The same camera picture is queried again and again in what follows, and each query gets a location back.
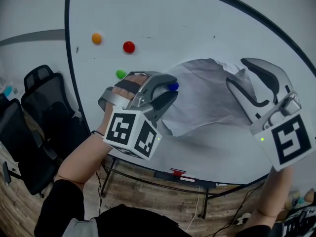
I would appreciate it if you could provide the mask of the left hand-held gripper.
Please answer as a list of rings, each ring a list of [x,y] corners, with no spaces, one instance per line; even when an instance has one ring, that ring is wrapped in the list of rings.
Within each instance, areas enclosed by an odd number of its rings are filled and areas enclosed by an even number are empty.
[[[148,78],[137,88],[132,100],[112,92],[112,88],[108,87],[98,104],[103,110],[107,103],[114,105],[103,141],[123,154],[150,160],[161,141],[161,134],[156,129],[157,121],[178,96],[178,91],[166,91],[157,97],[154,97],[154,92],[161,86],[175,83],[177,78],[154,71],[139,74]]]

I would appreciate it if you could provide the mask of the person's left hand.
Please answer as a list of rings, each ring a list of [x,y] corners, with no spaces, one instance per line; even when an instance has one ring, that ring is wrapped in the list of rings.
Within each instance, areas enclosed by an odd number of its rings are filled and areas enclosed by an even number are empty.
[[[128,81],[135,82],[138,85],[142,85],[147,80],[147,78],[148,77],[145,75],[131,75],[131,76],[127,76],[125,79]],[[129,100],[132,100],[135,96],[134,93],[127,91],[123,88],[116,87],[116,86],[113,87],[112,92]]]

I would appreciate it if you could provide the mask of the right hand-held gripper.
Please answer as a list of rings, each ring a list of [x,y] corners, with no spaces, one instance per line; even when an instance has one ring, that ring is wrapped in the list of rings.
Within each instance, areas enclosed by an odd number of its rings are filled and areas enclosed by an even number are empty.
[[[268,156],[273,168],[280,171],[316,151],[316,135],[309,112],[291,91],[285,71],[262,59],[242,58],[241,62],[256,74],[273,93],[269,100],[257,102],[235,80],[226,78],[226,85],[252,125],[250,132]]]

